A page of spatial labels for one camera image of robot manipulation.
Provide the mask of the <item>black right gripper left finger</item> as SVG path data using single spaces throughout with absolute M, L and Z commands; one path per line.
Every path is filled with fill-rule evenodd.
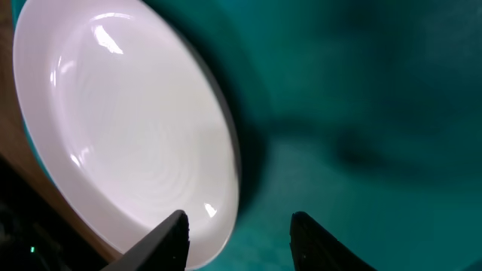
M 176 210 L 101 271 L 185 271 L 189 247 L 188 216 Z

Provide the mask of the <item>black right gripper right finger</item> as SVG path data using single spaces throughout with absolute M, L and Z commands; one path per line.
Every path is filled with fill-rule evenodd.
M 291 216 L 289 234 L 296 271 L 375 271 L 306 212 Z

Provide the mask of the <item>pink plate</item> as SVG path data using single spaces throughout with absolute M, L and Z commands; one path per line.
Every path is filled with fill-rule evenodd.
M 193 46 L 139 0 L 33 0 L 14 33 L 14 80 L 57 189 L 126 253 L 177 209 L 187 269 L 226 246 L 239 206 L 229 108 Z

